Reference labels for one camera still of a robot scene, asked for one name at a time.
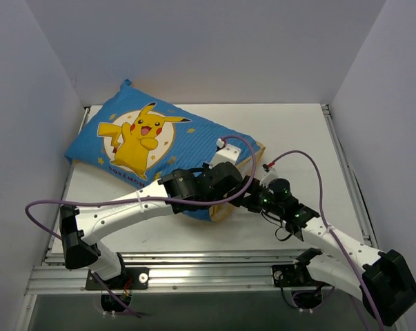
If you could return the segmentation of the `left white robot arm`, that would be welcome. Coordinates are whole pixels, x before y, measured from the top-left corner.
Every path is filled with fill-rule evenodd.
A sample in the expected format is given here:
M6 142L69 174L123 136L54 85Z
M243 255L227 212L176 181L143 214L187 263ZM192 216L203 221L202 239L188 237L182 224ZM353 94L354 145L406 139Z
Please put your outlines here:
M110 289L126 280L121 257L102 239L131 225L184 211L210 208L241 184L243 177L230 162L209 168L177 169L150 185L99 207L60 207L60 233L65 267L89 268Z

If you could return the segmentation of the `blue Pikachu pillowcase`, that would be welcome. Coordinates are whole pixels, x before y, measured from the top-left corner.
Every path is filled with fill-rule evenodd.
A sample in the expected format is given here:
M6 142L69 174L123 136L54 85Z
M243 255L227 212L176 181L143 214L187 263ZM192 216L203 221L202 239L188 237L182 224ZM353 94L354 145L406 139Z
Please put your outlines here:
M251 156L265 147L251 136L227 128L150 96L126 79L107 100L64 156L96 166L137 189L176 169L199 168L215 155L217 140L241 149L237 167L251 171Z

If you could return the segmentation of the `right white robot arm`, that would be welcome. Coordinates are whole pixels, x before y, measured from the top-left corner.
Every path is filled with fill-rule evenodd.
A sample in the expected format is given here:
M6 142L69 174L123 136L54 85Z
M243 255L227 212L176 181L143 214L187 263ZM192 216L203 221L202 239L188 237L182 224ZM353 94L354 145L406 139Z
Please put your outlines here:
M299 202L285 179L253 179L238 203L280 224L289 237L308 244L294 260L300 284L327 283L360 300L370 315L392 326L416 303L416 282L403 255L358 241Z

